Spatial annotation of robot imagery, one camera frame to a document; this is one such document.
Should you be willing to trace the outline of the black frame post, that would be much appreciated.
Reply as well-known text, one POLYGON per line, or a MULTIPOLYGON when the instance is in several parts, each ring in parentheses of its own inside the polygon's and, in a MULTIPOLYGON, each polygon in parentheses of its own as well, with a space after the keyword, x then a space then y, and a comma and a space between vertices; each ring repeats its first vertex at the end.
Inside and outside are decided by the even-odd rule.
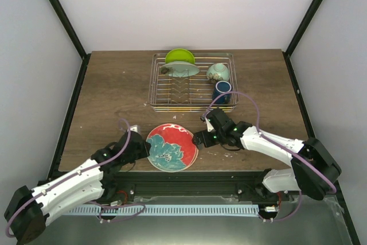
POLYGON ((286 51, 283 52, 284 57, 291 57, 296 47, 300 43, 304 33, 306 32, 307 28, 309 27, 312 19, 316 15, 320 5, 322 4, 323 0, 312 0, 306 13, 304 14, 295 34, 293 35, 286 51))
POLYGON ((59 0, 48 0, 82 60, 88 56, 59 0))

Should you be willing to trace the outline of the red rimmed plate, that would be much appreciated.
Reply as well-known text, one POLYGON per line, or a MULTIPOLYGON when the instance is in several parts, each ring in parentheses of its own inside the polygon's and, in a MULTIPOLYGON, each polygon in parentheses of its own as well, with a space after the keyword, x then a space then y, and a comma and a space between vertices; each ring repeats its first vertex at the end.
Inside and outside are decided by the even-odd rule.
POLYGON ((163 172, 180 172, 198 157, 198 149, 192 142, 193 134, 186 128, 165 123, 150 131, 146 141, 151 145, 148 160, 163 172))

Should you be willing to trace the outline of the right black frame post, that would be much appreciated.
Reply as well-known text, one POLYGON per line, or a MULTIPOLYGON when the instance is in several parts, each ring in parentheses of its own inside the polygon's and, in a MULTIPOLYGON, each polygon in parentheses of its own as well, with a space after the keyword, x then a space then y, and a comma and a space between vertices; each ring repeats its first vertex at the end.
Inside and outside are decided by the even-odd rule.
POLYGON ((304 33, 306 32, 307 28, 309 27, 312 19, 316 15, 320 5, 322 4, 323 0, 312 0, 306 13, 304 14, 295 34, 293 35, 286 51, 283 52, 284 57, 291 57, 296 47, 300 43, 304 33))

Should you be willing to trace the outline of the pale green ceramic bowl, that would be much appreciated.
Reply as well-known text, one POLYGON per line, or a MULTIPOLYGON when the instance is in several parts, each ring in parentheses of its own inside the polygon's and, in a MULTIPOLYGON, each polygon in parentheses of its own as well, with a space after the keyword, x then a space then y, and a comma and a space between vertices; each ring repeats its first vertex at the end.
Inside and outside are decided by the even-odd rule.
POLYGON ((214 83, 217 81, 228 81, 230 79, 229 69, 223 63, 215 63, 207 70, 206 77, 214 83))

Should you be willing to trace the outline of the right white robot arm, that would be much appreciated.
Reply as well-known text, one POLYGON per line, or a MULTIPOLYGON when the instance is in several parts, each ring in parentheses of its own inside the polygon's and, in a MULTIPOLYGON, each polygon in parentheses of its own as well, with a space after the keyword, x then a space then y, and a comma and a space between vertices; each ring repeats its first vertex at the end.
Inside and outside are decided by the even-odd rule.
POLYGON ((258 199, 267 201, 277 192, 300 191, 314 200, 323 200, 335 193, 334 183, 341 168, 323 143, 311 137, 306 141, 289 139, 268 133, 250 123, 234 122, 217 108, 202 117, 206 129, 196 132, 192 142, 198 148, 228 145, 272 157, 287 169, 267 171, 255 185, 258 199))

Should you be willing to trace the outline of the dark blue mug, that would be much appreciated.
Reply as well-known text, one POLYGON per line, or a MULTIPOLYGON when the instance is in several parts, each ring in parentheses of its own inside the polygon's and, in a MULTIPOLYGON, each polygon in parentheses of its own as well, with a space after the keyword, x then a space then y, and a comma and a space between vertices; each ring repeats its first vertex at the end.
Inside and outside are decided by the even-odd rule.
POLYGON ((228 104, 231 101, 231 90, 232 86, 228 81, 218 81, 212 94, 214 104, 228 104))

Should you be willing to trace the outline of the lime green plate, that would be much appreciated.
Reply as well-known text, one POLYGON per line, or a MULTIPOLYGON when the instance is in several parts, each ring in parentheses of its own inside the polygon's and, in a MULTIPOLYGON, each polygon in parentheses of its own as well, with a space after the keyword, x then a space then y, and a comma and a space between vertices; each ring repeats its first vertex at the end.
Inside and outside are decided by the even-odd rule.
POLYGON ((172 49, 166 54, 165 63, 168 64, 175 61, 184 61, 187 63, 195 64, 195 57, 192 52, 187 49, 172 49))

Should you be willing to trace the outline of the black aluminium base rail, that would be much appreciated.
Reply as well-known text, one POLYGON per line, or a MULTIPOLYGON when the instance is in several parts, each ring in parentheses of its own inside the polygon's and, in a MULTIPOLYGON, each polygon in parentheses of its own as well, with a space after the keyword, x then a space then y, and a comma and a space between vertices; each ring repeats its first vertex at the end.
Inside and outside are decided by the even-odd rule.
POLYGON ((119 172, 112 191, 100 202, 130 201, 155 196, 228 196, 239 201, 275 204, 289 194, 271 193, 260 186, 261 171, 247 172, 119 172))

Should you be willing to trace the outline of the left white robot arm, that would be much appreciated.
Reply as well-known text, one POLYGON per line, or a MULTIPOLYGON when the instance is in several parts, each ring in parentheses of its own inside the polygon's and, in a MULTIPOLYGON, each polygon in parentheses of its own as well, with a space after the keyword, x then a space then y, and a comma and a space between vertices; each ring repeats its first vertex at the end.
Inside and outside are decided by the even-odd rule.
POLYGON ((139 133, 130 130, 63 176, 33 189, 18 188, 4 213, 6 236, 26 244, 74 207, 113 200, 118 189, 115 175, 124 165, 148 157, 150 148, 139 133))

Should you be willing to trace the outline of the wire dish rack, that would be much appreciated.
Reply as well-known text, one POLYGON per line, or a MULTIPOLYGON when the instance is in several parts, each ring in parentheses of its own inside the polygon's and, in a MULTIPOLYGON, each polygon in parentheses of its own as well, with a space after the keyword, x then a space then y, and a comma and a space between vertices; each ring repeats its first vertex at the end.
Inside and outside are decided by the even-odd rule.
POLYGON ((218 63, 229 70, 232 89, 237 90, 235 61, 228 52, 194 52, 198 74, 179 76, 160 73, 165 64, 165 53, 153 55, 150 73, 149 105, 156 112, 204 112, 212 102, 215 84, 208 80, 207 70, 218 63))

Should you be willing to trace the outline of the pale teal floral plate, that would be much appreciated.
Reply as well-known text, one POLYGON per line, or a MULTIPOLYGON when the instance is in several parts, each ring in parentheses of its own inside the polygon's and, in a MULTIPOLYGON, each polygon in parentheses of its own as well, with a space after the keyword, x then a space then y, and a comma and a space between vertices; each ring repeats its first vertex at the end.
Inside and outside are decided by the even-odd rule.
POLYGON ((199 72, 199 67, 186 61, 173 61, 159 69, 160 74, 170 77, 191 77, 199 72))

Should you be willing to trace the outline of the left black frame post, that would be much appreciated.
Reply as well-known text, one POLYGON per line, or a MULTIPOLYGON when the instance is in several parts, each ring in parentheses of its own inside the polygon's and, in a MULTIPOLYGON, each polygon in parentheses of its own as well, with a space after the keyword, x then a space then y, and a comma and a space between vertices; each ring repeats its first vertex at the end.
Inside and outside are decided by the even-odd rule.
POLYGON ((82 60, 88 56, 59 0, 48 0, 82 60))

